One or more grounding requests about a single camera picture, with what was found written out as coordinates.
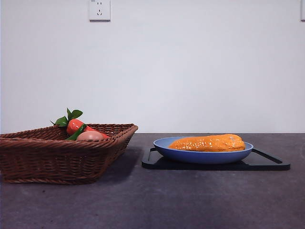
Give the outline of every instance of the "blue plate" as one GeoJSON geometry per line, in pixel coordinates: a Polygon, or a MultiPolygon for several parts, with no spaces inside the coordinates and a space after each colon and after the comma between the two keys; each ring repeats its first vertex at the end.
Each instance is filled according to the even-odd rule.
{"type": "Polygon", "coordinates": [[[153,144],[158,152],[164,157],[176,161],[196,164],[226,164],[236,162],[247,157],[253,149],[253,145],[247,142],[245,142],[245,150],[230,152],[198,152],[169,149],[168,146],[179,138],[183,137],[161,138],[155,140],[153,144]]]}

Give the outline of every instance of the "brown wicker basket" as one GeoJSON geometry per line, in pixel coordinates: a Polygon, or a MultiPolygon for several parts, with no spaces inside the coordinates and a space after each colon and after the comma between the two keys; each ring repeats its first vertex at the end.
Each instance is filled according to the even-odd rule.
{"type": "Polygon", "coordinates": [[[121,155],[134,124],[88,124],[110,138],[66,141],[65,128],[50,126],[0,135],[0,171],[8,183],[89,184],[121,155]]]}

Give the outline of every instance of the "dark gray countertop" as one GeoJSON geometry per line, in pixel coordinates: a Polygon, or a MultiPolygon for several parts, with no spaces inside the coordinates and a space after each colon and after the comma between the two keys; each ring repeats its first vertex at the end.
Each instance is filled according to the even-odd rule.
{"type": "Polygon", "coordinates": [[[2,183],[1,229],[305,228],[305,134],[240,134],[288,171],[142,168],[153,140],[170,136],[135,134],[93,184],[2,183]]]}

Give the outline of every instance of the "black tray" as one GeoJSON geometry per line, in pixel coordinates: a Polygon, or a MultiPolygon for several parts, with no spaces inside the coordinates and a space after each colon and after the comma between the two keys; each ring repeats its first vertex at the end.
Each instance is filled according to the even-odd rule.
{"type": "Polygon", "coordinates": [[[252,149],[245,159],[218,165],[191,164],[170,160],[162,156],[156,148],[145,152],[142,158],[142,167],[148,169],[182,169],[182,170],[289,170],[290,164],[282,159],[252,149]]]}

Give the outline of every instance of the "electrical outlet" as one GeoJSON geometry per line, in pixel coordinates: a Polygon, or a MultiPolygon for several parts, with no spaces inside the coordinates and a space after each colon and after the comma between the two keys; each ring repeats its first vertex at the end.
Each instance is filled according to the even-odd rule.
{"type": "Polygon", "coordinates": [[[89,0],[89,21],[110,21],[110,0],[89,0]]]}

